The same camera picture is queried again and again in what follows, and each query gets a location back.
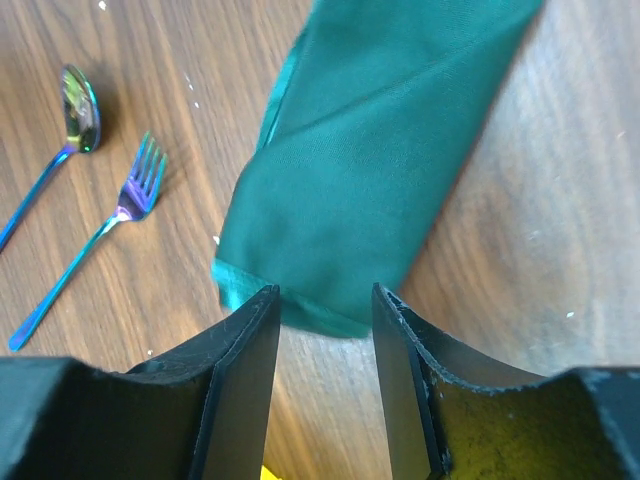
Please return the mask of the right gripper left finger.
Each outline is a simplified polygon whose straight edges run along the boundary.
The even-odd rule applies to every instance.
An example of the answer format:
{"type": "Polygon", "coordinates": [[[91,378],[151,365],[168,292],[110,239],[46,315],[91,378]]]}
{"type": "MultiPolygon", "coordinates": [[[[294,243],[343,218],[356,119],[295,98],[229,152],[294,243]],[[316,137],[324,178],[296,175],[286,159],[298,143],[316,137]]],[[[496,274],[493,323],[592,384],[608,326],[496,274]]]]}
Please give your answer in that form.
{"type": "Polygon", "coordinates": [[[1,360],[5,479],[257,479],[280,292],[125,373],[71,357],[1,360]]]}

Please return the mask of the dark green cloth napkin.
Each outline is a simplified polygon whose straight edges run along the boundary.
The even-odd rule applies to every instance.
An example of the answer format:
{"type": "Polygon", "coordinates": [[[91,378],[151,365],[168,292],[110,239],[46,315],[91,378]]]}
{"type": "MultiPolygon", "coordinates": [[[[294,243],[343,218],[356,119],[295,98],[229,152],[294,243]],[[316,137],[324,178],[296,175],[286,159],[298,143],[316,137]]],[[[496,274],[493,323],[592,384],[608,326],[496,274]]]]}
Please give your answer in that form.
{"type": "Polygon", "coordinates": [[[212,265],[285,324],[365,337],[483,127],[537,1],[318,1],[273,87],[212,265]]]}

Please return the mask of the iridescent metal fork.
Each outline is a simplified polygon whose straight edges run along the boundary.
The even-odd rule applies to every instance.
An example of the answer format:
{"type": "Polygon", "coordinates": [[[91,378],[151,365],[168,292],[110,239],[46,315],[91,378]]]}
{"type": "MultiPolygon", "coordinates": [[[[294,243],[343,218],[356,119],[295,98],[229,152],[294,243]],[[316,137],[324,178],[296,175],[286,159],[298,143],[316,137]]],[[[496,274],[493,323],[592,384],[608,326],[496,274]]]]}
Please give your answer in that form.
{"type": "Polygon", "coordinates": [[[151,213],[159,196],[166,164],[167,154],[147,131],[120,189],[113,213],[96,230],[43,300],[9,338],[8,347],[12,352],[19,351],[30,340],[49,309],[99,240],[117,224],[142,221],[151,213]]]}

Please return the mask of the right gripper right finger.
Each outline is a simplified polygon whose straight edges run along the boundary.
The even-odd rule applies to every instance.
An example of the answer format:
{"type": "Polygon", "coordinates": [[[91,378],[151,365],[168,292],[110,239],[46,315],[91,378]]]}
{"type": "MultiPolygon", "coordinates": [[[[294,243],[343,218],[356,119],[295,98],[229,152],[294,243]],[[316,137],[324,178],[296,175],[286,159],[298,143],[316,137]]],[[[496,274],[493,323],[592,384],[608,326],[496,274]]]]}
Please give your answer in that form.
{"type": "Polygon", "coordinates": [[[491,358],[372,291],[373,340],[396,479],[635,479],[639,371],[543,377],[491,358]]]}

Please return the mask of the iridescent metal spoon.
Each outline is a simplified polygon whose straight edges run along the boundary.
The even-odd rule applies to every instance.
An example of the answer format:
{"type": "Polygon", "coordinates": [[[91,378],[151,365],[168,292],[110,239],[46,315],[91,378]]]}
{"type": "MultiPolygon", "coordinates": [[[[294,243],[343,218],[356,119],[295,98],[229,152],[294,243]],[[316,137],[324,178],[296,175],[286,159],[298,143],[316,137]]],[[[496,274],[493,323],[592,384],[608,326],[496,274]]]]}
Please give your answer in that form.
{"type": "Polygon", "coordinates": [[[60,151],[42,171],[1,232],[1,250],[36,202],[39,194],[59,167],[75,153],[94,151],[101,137],[101,115],[94,88],[86,75],[75,65],[66,64],[61,72],[61,95],[66,128],[66,140],[60,151]]]}

